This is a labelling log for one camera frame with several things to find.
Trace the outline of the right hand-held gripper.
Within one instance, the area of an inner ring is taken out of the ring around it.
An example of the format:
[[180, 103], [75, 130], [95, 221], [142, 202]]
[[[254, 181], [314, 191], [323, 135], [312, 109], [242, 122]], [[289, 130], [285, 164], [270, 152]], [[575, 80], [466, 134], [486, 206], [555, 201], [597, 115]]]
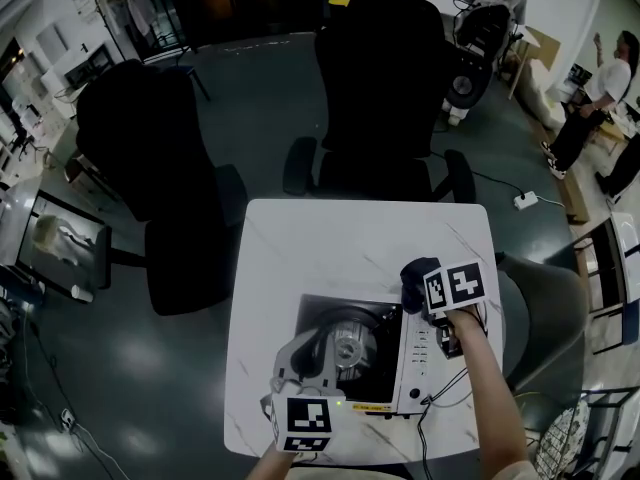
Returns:
[[484, 332], [486, 318], [478, 313], [478, 305], [487, 299], [483, 267], [479, 259], [441, 266], [423, 276], [425, 306], [422, 318], [436, 329], [436, 342], [444, 356], [452, 359], [462, 355], [453, 324], [447, 313], [474, 307], [472, 312]]

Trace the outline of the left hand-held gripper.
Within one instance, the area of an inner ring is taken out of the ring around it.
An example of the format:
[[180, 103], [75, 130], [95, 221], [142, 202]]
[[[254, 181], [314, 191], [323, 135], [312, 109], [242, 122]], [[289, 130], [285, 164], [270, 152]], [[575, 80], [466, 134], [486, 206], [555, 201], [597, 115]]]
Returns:
[[321, 453], [334, 437], [334, 420], [346, 408], [335, 353], [333, 336], [321, 330], [305, 331], [278, 351], [271, 392], [260, 400], [277, 451]]

